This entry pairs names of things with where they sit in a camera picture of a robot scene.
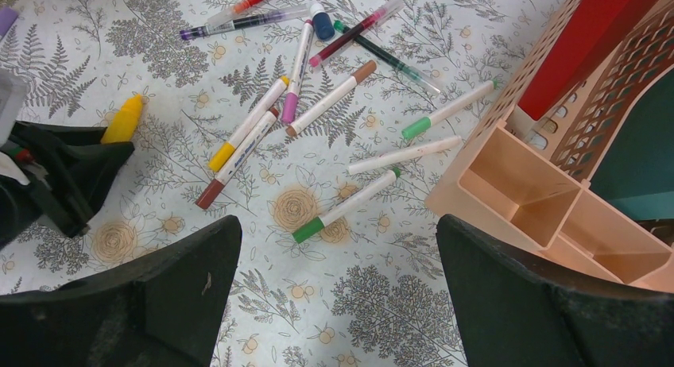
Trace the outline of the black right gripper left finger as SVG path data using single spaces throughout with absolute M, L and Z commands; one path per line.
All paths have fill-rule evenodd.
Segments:
M 1 298 L 4 366 L 207 366 L 242 227 L 228 215 L 52 292 Z

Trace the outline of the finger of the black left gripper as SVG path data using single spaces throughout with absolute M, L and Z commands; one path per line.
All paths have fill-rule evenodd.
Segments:
M 28 143 L 37 162 L 47 170 L 47 181 L 53 189 L 68 197 L 77 213 L 91 218 L 134 152 L 130 141 L 101 144 L 105 130 L 17 121 L 10 135 Z
M 29 150 L 28 143 L 16 135 L 10 135 L 7 143 L 15 143 Z M 42 167 L 45 174 L 38 176 L 35 182 L 31 181 L 29 190 L 31 198 L 43 210 L 43 215 L 40 218 L 43 218 L 54 229 L 71 238 L 84 235 L 90 229 L 87 219 L 76 212 L 74 203 L 68 197 L 63 194 L 60 195 L 53 189 L 47 181 L 48 172 L 44 166 Z

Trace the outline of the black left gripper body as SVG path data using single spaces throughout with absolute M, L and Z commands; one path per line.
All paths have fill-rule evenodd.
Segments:
M 1 145 L 1 249 L 43 215 L 30 196 L 30 182 L 45 174 L 28 149 Z

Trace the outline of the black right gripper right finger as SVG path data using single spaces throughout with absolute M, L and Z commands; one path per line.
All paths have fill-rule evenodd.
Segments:
M 672 294 L 576 272 L 451 214 L 436 240 L 469 365 L 672 365 Z

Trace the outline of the yellow ink bottle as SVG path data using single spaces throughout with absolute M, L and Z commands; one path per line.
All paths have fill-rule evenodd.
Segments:
M 127 99 L 106 128 L 100 143 L 130 141 L 138 126 L 144 103 L 141 95 Z

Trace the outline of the teal file folder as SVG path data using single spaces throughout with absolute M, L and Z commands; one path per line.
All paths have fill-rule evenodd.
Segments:
M 673 71 L 629 112 L 591 190 L 635 221 L 673 217 Z

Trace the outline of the red file folder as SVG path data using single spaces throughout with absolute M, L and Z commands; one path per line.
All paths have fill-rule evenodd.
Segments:
M 659 0 L 581 0 L 517 103 L 539 121 L 587 78 Z

